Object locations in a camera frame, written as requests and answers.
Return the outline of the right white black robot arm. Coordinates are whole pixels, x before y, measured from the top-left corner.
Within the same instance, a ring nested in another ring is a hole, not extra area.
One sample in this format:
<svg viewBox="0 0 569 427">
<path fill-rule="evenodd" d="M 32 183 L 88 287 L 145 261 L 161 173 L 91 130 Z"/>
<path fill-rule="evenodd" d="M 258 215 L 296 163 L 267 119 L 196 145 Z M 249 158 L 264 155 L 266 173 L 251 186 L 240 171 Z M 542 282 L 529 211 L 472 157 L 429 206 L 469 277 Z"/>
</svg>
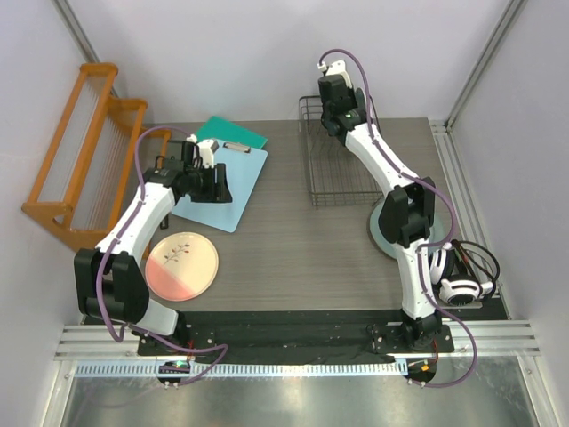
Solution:
<svg viewBox="0 0 569 427">
<path fill-rule="evenodd" d="M 371 120 L 363 92 L 343 74 L 318 79 L 321 123 L 365 166 L 384 196 L 378 225 L 394 249 L 403 289 L 401 338 L 424 350 L 441 331 L 441 315 L 430 288 L 429 242 L 435 195 L 405 169 Z"/>
</svg>

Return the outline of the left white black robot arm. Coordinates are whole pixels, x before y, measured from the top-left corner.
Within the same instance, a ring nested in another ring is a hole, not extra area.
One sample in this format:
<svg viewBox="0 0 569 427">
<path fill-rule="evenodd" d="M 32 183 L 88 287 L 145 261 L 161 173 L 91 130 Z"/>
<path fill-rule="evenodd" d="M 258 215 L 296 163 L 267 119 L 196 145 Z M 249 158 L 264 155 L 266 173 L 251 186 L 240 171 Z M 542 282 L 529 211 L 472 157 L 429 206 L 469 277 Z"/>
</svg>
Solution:
<svg viewBox="0 0 569 427">
<path fill-rule="evenodd" d="M 175 161 L 172 168 L 149 168 L 115 227 L 93 249 L 81 248 L 74 258 L 78 308 L 102 320 L 110 331 L 121 322 L 134 330 L 158 334 L 169 354 L 188 347 L 189 333 L 180 313 L 151 299 L 140 263 L 163 219 L 185 196 L 197 203 L 233 201 L 227 166 L 195 167 Z"/>
</svg>

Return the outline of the pink cream plate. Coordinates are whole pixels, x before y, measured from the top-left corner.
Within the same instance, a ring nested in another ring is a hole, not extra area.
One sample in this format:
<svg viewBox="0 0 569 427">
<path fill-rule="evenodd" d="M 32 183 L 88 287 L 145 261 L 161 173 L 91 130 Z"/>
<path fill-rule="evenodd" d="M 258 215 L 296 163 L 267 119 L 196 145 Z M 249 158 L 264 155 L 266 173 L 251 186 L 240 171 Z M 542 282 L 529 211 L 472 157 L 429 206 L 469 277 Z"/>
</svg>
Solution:
<svg viewBox="0 0 569 427">
<path fill-rule="evenodd" d="M 207 237 L 179 232 L 150 251 L 145 266 L 148 288 L 168 302 L 185 302 L 203 294 L 215 280 L 219 255 Z"/>
</svg>

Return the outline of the light blue plate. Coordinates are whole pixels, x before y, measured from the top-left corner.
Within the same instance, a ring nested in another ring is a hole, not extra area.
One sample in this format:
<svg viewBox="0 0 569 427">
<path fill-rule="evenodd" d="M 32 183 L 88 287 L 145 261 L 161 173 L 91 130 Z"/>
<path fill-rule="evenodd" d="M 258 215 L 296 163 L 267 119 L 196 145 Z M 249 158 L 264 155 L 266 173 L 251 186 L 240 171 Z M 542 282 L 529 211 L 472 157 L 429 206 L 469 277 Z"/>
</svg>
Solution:
<svg viewBox="0 0 569 427">
<path fill-rule="evenodd" d="M 392 245 L 383 236 L 380 229 L 379 218 L 381 210 L 384 205 L 384 198 L 382 197 L 374 206 L 370 213 L 367 223 L 367 233 L 373 245 L 388 258 L 396 260 L 396 252 Z M 429 242 L 436 242 L 442 240 L 446 236 L 445 225 L 441 218 L 436 213 L 434 216 L 433 226 L 430 228 Z"/>
</svg>

